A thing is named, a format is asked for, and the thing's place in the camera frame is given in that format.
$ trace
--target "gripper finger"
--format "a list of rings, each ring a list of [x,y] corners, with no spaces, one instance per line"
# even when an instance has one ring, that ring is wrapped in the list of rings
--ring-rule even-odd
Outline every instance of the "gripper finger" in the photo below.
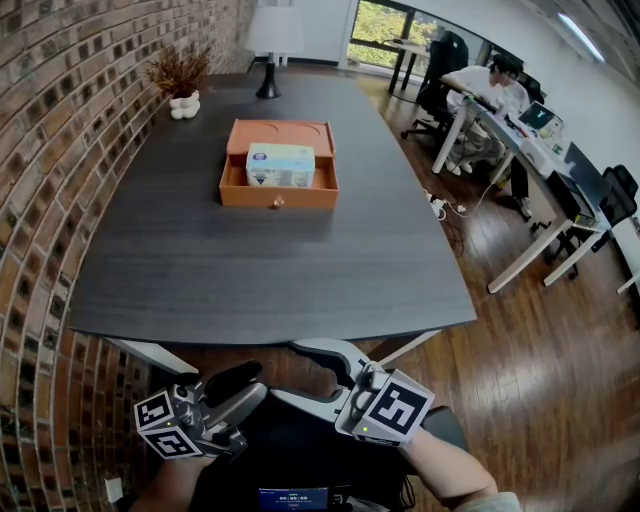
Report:
[[[349,389],[340,387],[329,398],[321,398],[300,391],[271,390],[271,394],[279,400],[330,423],[335,423],[338,419],[349,393]]]
[[[349,389],[355,386],[358,376],[369,363],[367,355],[348,341],[310,338],[292,341],[289,346],[294,352],[333,370],[338,384]]]

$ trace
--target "lid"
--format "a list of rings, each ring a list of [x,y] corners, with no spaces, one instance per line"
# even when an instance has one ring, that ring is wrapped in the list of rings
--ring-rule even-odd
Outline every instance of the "lid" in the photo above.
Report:
[[[252,142],[311,146],[316,156],[332,157],[335,154],[329,123],[236,119],[227,143],[227,154],[246,154]]]

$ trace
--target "office chair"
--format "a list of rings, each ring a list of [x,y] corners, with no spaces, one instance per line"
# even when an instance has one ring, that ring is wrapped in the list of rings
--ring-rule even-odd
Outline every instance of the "office chair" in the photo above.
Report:
[[[541,105],[544,105],[544,95],[542,94],[542,89],[540,89],[540,82],[526,73],[522,73],[518,79],[518,83],[527,90],[531,103],[537,101]]]
[[[431,43],[430,54],[429,67],[418,93],[418,104],[433,120],[416,119],[412,129],[403,131],[400,136],[406,139],[410,133],[432,135],[441,144],[453,124],[453,116],[447,108],[450,89],[440,79],[469,65],[469,48],[459,35],[447,31],[440,41]]]
[[[638,184],[631,176],[631,173],[623,165],[614,168],[607,168],[604,172],[604,180],[609,185],[609,193],[600,203],[600,209],[613,228],[625,219],[628,219],[636,213],[638,205],[635,201],[635,195],[638,192]],[[536,225],[532,227],[532,232],[537,229]],[[593,252],[598,252],[611,239],[610,232],[605,233],[602,238],[592,247]],[[547,265],[553,263],[563,250],[571,255],[576,251],[573,245],[573,238],[578,239],[578,243],[585,242],[589,238],[590,233],[584,229],[569,228],[566,233],[560,233],[560,247],[551,257],[545,258]],[[569,274],[569,279],[574,280],[578,277],[578,267],[573,266],[573,271]]]

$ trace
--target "ceiling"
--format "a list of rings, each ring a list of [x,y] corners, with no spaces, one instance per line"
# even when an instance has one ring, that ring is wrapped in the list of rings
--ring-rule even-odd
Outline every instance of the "ceiling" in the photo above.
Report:
[[[640,0],[522,0],[554,27],[567,14],[607,64],[640,87]]]

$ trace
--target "desk lamp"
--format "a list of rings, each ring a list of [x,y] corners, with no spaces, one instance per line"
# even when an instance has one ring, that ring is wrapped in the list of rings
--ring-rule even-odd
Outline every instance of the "desk lamp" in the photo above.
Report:
[[[272,99],[281,94],[274,81],[274,54],[301,52],[303,46],[302,17],[297,7],[256,8],[245,48],[269,53],[264,82],[256,92],[258,98]]]

